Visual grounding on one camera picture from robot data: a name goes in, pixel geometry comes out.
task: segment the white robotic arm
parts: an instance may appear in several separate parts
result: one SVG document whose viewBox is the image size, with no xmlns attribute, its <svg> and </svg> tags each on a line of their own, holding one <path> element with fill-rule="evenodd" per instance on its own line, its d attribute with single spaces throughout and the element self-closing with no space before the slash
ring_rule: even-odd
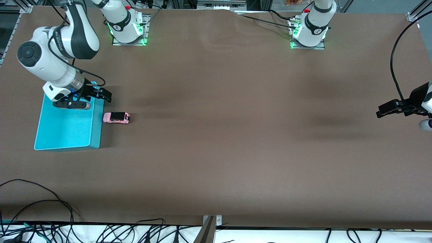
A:
<svg viewBox="0 0 432 243">
<path fill-rule="evenodd" d="M 123 5 L 121 0 L 92 0 L 108 21 L 112 35 L 121 43 L 130 43 L 143 35 L 138 25 L 143 14 Z"/>
<path fill-rule="evenodd" d="M 336 12 L 334 0 L 314 0 L 310 12 L 296 16 L 300 19 L 298 30 L 292 35 L 300 44 L 307 47 L 318 45 L 325 38 L 328 25 Z"/>
<path fill-rule="evenodd" d="M 110 102 L 111 93 L 105 89 L 98 93 L 82 73 L 67 64 L 68 58 L 91 59 L 99 50 L 99 39 L 87 18 L 83 0 L 61 0 L 60 6 L 70 25 L 64 26 L 63 22 L 60 26 L 37 28 L 32 39 L 19 47 L 18 61 L 46 81 L 43 90 L 53 102 L 69 94 L 72 98 L 77 92 L 83 98 L 93 96 Z"/>
</svg>

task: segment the metal bracket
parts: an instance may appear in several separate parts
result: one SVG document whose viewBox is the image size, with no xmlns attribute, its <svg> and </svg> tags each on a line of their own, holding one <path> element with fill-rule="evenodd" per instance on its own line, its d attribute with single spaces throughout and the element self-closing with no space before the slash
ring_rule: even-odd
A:
<svg viewBox="0 0 432 243">
<path fill-rule="evenodd" d="M 7 53 L 7 51 L 9 50 L 9 46 L 10 46 L 10 43 L 11 43 L 11 41 L 12 41 L 12 37 L 13 37 L 13 35 L 15 34 L 16 28 L 18 28 L 18 24 L 19 24 L 19 21 L 21 20 L 21 17 L 22 17 L 22 14 L 20 14 L 20 15 L 18 16 L 18 19 L 16 20 L 15 26 L 13 27 L 12 34 L 10 35 L 10 38 L 9 38 L 9 40 L 8 40 L 8 42 L 7 42 L 7 46 L 6 46 L 6 48 L 4 49 L 3 56 L 1 56 L 1 58 L 0 58 L 0 67 L 1 67 L 1 65 L 3 64 L 3 61 L 4 61 L 4 58 L 6 57 L 6 53 Z"/>
<path fill-rule="evenodd" d="M 422 0 L 411 12 L 407 13 L 408 22 L 414 22 L 430 5 L 432 0 Z"/>
<path fill-rule="evenodd" d="M 31 13 L 33 10 L 33 5 L 30 5 L 27 9 L 20 9 L 19 13 L 20 14 L 26 14 L 26 13 Z"/>
<path fill-rule="evenodd" d="M 204 215 L 203 217 L 203 224 L 206 222 L 206 220 L 210 217 L 211 215 Z M 216 226 L 221 226 L 222 225 L 222 215 L 215 215 L 216 216 Z"/>
<path fill-rule="evenodd" d="M 143 26 L 140 26 L 140 28 L 143 28 L 143 34 L 138 37 L 135 41 L 131 43 L 122 43 L 116 40 L 114 36 L 112 37 L 112 45 L 125 45 L 125 46 L 143 46 L 147 45 L 147 39 L 149 37 L 149 31 L 150 31 L 150 19 L 151 14 L 143 14 L 143 18 L 141 23 L 143 23 Z"/>
<path fill-rule="evenodd" d="M 216 223 L 222 223 L 221 215 L 204 215 L 204 224 L 198 232 L 194 243 L 214 243 L 216 234 Z"/>
<path fill-rule="evenodd" d="M 234 11 L 246 11 L 246 1 L 245 0 L 198 0 L 197 1 L 198 10 L 218 10 L 225 9 L 231 12 Z"/>
</svg>

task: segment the brown paper sheet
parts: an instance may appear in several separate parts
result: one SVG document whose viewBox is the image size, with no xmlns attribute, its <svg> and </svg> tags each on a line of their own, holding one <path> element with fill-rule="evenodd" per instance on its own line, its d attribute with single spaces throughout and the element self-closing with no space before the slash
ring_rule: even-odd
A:
<svg viewBox="0 0 432 243">
<path fill-rule="evenodd" d="M 404 15 L 336 14 L 326 50 L 310 51 L 290 49 L 282 27 L 224 10 L 162 10 L 146 47 L 111 46 L 102 13 L 88 11 L 101 48 L 75 64 L 107 80 L 105 112 L 130 112 L 132 123 L 103 124 L 97 150 L 33 150 L 44 82 L 15 53 L 35 28 L 61 22 L 35 7 L 0 70 L 1 181 L 51 188 L 80 221 L 222 214 L 243 226 L 432 227 L 431 133 L 418 116 L 375 116 L 398 98 L 389 59 Z M 406 96 L 432 77 L 415 26 L 395 70 Z M 15 182 L 0 189 L 0 208 L 12 217 L 47 198 Z M 68 218 L 44 205 L 20 219 Z"/>
</svg>

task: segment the cable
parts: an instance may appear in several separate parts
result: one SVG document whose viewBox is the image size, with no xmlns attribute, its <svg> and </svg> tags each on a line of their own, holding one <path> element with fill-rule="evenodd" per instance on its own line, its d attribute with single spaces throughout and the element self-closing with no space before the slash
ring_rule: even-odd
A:
<svg viewBox="0 0 432 243">
<path fill-rule="evenodd" d="M 30 225 L 26 224 L 25 222 L 24 222 L 23 224 L 24 224 L 24 226 L 26 226 L 26 227 L 30 227 Z M 37 233 L 40 237 L 44 238 L 44 240 L 46 240 L 47 243 L 51 243 L 51 241 L 50 241 L 46 236 L 42 235 L 42 234 L 39 233 L 39 232 L 36 232 L 36 233 Z"/>
<path fill-rule="evenodd" d="M 131 7 L 131 8 L 135 8 L 135 7 L 132 7 L 132 4 L 128 1 L 128 0 L 126 0 L 126 2 L 129 4 L 129 6 Z"/>
<path fill-rule="evenodd" d="M 189 2 L 189 5 L 192 9 L 196 9 L 197 7 L 195 6 L 195 4 L 192 2 L 192 0 L 187 0 Z"/>
<path fill-rule="evenodd" d="M 402 38 L 402 36 L 405 34 L 405 32 L 411 27 L 413 26 L 417 21 L 421 20 L 423 17 L 431 14 L 432 11 L 428 11 L 427 13 L 421 15 L 420 17 L 418 17 L 414 22 L 411 22 L 407 27 L 405 27 L 405 29 L 403 29 L 403 31 L 400 33 L 400 35 L 398 36 L 398 38 L 396 39 L 396 42 L 394 43 L 393 46 L 393 50 L 391 51 L 391 56 L 390 56 L 390 72 L 391 72 L 391 77 L 393 78 L 394 84 L 396 85 L 396 90 L 397 93 L 399 94 L 400 100 L 402 101 L 403 105 L 412 113 L 416 114 L 416 115 L 423 115 L 422 113 L 413 111 L 411 109 L 411 107 L 408 106 L 407 101 L 403 98 L 402 92 L 400 90 L 399 84 L 396 80 L 396 76 L 394 74 L 394 69 L 393 69 L 393 58 L 394 58 L 394 51 L 396 50 L 397 44 L 400 41 L 400 38 Z"/>
<path fill-rule="evenodd" d="M 180 231 L 178 232 L 178 234 L 180 235 L 180 237 L 181 238 L 183 238 L 184 239 L 184 241 L 186 242 L 186 243 L 189 243 L 189 241 L 187 241 L 187 239 L 180 233 Z"/>
<path fill-rule="evenodd" d="M 2 215 L 1 215 L 1 210 L 0 210 L 0 224 L 1 224 L 1 232 L 2 232 L 3 234 L 5 234 L 4 227 L 3 227 L 3 217 L 2 217 Z"/>
<path fill-rule="evenodd" d="M 352 230 L 352 231 L 354 232 L 354 234 L 356 235 L 356 237 L 357 237 L 357 239 L 359 240 L 359 242 L 355 242 L 355 241 L 351 238 L 351 236 L 349 236 L 349 231 L 350 231 L 350 230 Z M 360 240 L 359 235 L 357 234 L 357 232 L 356 232 L 355 230 L 353 230 L 353 229 L 347 229 L 347 230 L 346 230 L 346 235 L 348 236 L 349 240 L 351 240 L 352 243 L 362 243 L 362 241 Z"/>
<path fill-rule="evenodd" d="M 154 4 L 153 4 L 153 7 L 157 7 L 159 9 L 163 9 L 161 6 L 157 6 L 157 5 L 154 5 Z"/>
<path fill-rule="evenodd" d="M 192 227 L 199 227 L 199 226 L 186 226 L 184 228 L 181 228 L 179 230 L 184 230 L 184 229 L 188 229 L 188 228 L 192 228 Z M 156 243 L 160 243 L 161 241 L 163 241 L 165 238 L 167 238 L 169 235 L 175 233 L 177 230 L 172 231 L 171 233 L 165 235 L 164 237 L 162 237 L 160 240 L 156 241 Z"/>
<path fill-rule="evenodd" d="M 263 20 L 263 19 L 257 19 L 257 18 L 254 18 L 254 17 L 246 16 L 246 15 L 241 15 L 241 16 L 243 16 L 243 17 L 245 17 L 245 18 L 248 18 L 248 19 L 254 19 L 254 20 L 258 20 L 258 21 L 266 22 L 266 23 L 269 23 L 269 24 L 272 24 L 272 25 L 277 25 L 277 26 L 287 27 L 287 28 L 289 28 L 289 29 L 295 29 L 294 26 L 287 26 L 287 25 L 283 25 L 283 24 L 278 24 L 278 23 L 275 23 L 275 22 L 270 22 L 270 21 Z"/>
<path fill-rule="evenodd" d="M 251 6 L 250 6 L 246 11 L 251 10 L 252 6 L 253 6 L 257 1 L 258 1 L 258 0 L 255 0 L 255 1 L 251 4 Z"/>
<path fill-rule="evenodd" d="M 50 3 L 51 7 L 53 7 L 53 9 L 57 12 L 57 14 L 60 16 L 60 18 L 62 18 L 62 19 L 64 20 L 66 17 L 63 17 L 63 16 L 61 15 L 61 13 L 60 13 L 60 12 L 57 10 L 57 8 L 54 6 L 52 0 L 48 0 L 48 2 Z"/>
<path fill-rule="evenodd" d="M 308 5 L 307 5 L 303 10 L 302 10 L 302 12 L 304 12 L 305 9 L 309 8 L 309 6 L 311 6 L 313 3 L 314 3 L 314 1 L 312 1 L 310 4 L 308 4 Z"/>
<path fill-rule="evenodd" d="M 63 19 L 63 22 L 61 23 L 61 25 L 57 26 L 57 27 L 55 28 L 55 30 L 54 30 L 53 33 L 57 32 L 57 31 L 60 31 L 61 28 L 64 27 L 64 23 L 65 23 L 65 21 L 66 21 L 66 15 L 65 15 L 65 18 Z M 83 70 L 83 69 L 81 69 L 81 68 L 79 68 L 79 67 L 75 67 L 75 66 L 71 65 L 69 62 L 67 62 L 66 60 L 64 60 L 63 58 L 59 57 L 57 54 L 55 54 L 54 51 L 53 51 L 52 48 L 51 48 L 51 40 L 52 40 L 53 38 L 54 38 L 54 34 L 51 35 L 51 37 L 50 37 L 49 40 L 48 40 L 48 49 L 51 51 L 51 53 L 52 53 L 54 56 L 56 56 L 60 61 L 64 62 L 66 65 L 75 68 L 76 70 L 80 71 L 81 73 L 90 74 L 90 75 L 92 75 L 92 76 L 94 76 L 94 77 L 97 77 L 97 78 L 99 78 L 100 80 L 102 80 L 102 84 L 87 84 L 88 86 L 99 86 L 99 87 L 102 87 L 102 86 L 104 86 L 104 85 L 106 84 L 105 79 L 102 78 L 101 76 L 99 76 L 99 75 L 97 75 L 97 74 L 94 74 L 94 73 L 91 73 L 91 72 L 89 72 L 89 71 Z"/>
<path fill-rule="evenodd" d="M 328 243 L 328 240 L 330 239 L 331 234 L 331 228 L 328 229 L 327 239 L 325 240 L 325 243 Z"/>
<path fill-rule="evenodd" d="M 378 231 L 379 231 L 379 234 L 378 234 L 377 239 L 375 240 L 375 243 L 378 243 L 378 241 L 379 241 L 379 239 L 381 238 L 381 235 L 382 235 L 382 230 L 378 229 Z"/>
<path fill-rule="evenodd" d="M 7 182 L 4 182 L 4 183 L 0 184 L 0 187 L 6 185 L 6 184 L 8 184 L 8 183 L 14 182 L 14 181 L 22 181 L 22 182 L 30 183 L 30 184 L 33 184 L 33 185 L 37 185 L 37 186 L 39 186 L 39 187 L 41 187 L 41 188 L 43 188 L 43 189 L 49 191 L 50 193 L 52 193 L 52 194 L 57 198 L 57 200 L 40 200 L 40 201 L 37 201 L 37 202 L 33 202 L 33 203 L 31 203 L 31 204 L 25 206 L 23 209 L 21 209 L 21 211 L 18 212 L 18 213 L 14 216 L 14 218 L 12 219 L 12 221 L 13 221 L 16 217 L 18 217 L 19 214 L 20 214 L 23 210 L 25 210 L 26 208 L 30 207 L 31 205 L 34 205 L 34 204 L 36 204 L 36 203 L 43 202 L 43 201 L 58 201 L 58 202 L 60 202 L 61 204 L 63 204 L 63 205 L 68 209 L 68 211 L 70 212 L 70 223 L 71 223 L 71 225 L 72 225 L 73 220 L 74 220 L 74 218 L 73 218 L 73 211 L 74 211 L 74 210 L 73 210 L 72 206 L 71 206 L 68 202 L 63 201 L 57 193 L 55 193 L 53 190 L 51 190 L 51 189 L 49 189 L 49 188 L 47 188 L 47 187 L 45 187 L 45 186 L 43 186 L 43 185 L 41 185 L 41 184 L 39 184 L 39 183 L 32 182 L 32 181 L 28 181 L 28 180 L 24 180 L 24 179 L 12 179 L 12 180 L 9 180 L 9 181 L 7 181 Z"/>
<path fill-rule="evenodd" d="M 275 10 L 267 10 L 267 12 L 270 12 L 270 13 L 274 13 L 274 14 L 276 14 L 279 18 L 281 18 L 281 19 L 284 19 L 284 20 L 289 20 L 290 18 L 287 18 L 287 17 L 284 17 L 284 16 L 282 16 L 282 15 L 280 15 L 278 12 L 276 12 Z"/>
<path fill-rule="evenodd" d="M 174 235 L 174 240 L 173 240 L 173 242 L 172 243 L 180 243 L 180 241 L 178 241 L 178 235 L 179 235 L 179 233 L 180 233 L 180 226 L 178 226 L 177 225 L 177 229 L 176 229 L 176 231 L 175 231 L 175 235 Z"/>
</svg>

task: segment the pink toy car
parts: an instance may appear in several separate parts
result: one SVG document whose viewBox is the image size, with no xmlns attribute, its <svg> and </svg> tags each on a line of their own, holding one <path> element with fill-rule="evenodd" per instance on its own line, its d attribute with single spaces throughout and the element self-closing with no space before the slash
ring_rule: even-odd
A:
<svg viewBox="0 0 432 243">
<path fill-rule="evenodd" d="M 107 124 L 110 123 L 121 123 L 128 124 L 129 123 L 130 114 L 127 112 L 107 112 L 104 114 L 104 122 Z"/>
</svg>

